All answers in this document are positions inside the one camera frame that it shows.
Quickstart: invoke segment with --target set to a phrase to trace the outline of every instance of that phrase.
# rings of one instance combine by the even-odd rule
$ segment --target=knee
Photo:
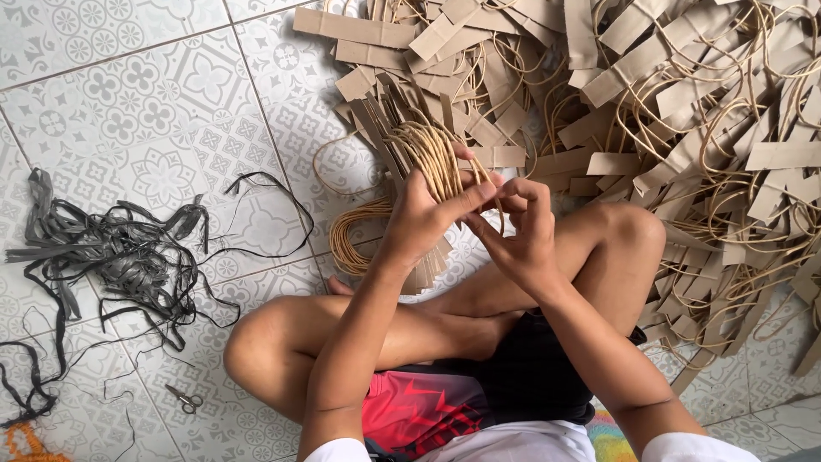
[[[255,362],[263,355],[277,354],[277,346],[286,343],[286,318],[295,302],[293,298],[296,297],[275,298],[236,323],[222,352],[222,364],[234,382],[242,385],[244,371],[255,369]]]
[[[647,210],[627,202],[596,204],[610,242],[662,252],[667,231],[662,221]]]

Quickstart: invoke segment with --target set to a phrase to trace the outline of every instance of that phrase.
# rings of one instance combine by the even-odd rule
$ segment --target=scissors
[[[197,408],[203,405],[203,399],[199,395],[188,396],[168,384],[165,384],[165,387],[168,388],[168,391],[171,391],[178,400],[182,401],[182,412],[184,413],[197,413]]]

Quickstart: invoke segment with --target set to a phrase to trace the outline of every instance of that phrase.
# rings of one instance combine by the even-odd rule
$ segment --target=red and black shorts
[[[630,340],[642,344],[635,328]],[[404,462],[500,423],[593,418],[593,394],[541,314],[526,313],[486,361],[447,359],[376,372],[362,404],[372,454]]]

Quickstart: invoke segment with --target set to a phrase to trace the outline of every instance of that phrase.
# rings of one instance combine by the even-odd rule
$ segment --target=white shirt
[[[596,462],[581,425],[563,421],[513,422],[456,437],[417,462]],[[329,441],[305,462],[369,462],[353,438]],[[644,448],[642,462],[760,462],[746,450],[692,433],[665,433]]]

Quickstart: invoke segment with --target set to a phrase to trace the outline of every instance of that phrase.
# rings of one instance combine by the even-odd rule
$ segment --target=pile of cardboard strips
[[[820,7],[369,0],[366,18],[299,8],[294,30],[337,39],[332,53],[351,67],[337,113],[397,181],[401,153],[380,133],[411,117],[400,100],[450,123],[485,167],[662,219],[667,247],[640,325],[666,346],[702,347],[673,383],[682,392],[738,353],[776,284],[788,281],[818,325]],[[795,375],[820,358],[821,337]]]

